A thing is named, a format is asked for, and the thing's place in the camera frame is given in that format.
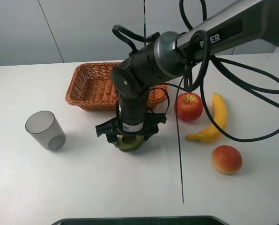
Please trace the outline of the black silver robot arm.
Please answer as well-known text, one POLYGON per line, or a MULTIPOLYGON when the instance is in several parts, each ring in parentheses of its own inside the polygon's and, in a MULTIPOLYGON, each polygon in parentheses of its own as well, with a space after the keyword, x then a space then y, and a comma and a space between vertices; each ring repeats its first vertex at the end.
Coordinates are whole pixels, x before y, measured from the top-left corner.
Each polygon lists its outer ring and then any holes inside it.
POLYGON ((142 136, 148 140, 158 132, 158 124, 166 122, 164 113, 148 110, 150 90, 169 84, 178 77, 178 88, 186 92, 203 89, 208 64, 247 92, 279 109, 279 104, 264 94, 279 90, 250 85, 235 77, 226 67, 228 60, 216 54, 231 47, 262 39, 279 47, 279 0, 238 0, 212 17, 207 17, 206 3, 201 1, 203 22, 196 27, 189 23, 183 1, 179 10, 188 31, 154 33, 145 38, 123 26, 115 25, 113 34, 128 44, 129 57, 117 64, 110 77, 117 93, 115 118, 97 125, 98 136, 118 146, 118 137, 142 136))

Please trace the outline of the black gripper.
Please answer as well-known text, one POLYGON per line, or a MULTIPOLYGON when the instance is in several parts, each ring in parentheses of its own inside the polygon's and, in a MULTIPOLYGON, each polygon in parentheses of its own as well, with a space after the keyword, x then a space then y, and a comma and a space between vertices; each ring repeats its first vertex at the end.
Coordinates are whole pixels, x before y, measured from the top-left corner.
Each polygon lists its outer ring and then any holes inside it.
POLYGON ((143 119, 123 121, 122 117, 116 116, 95 127, 97 136, 106 135, 108 143, 118 147, 117 135, 144 136, 147 141, 150 137, 159 132, 158 124, 166 123, 164 113, 147 112, 143 119))

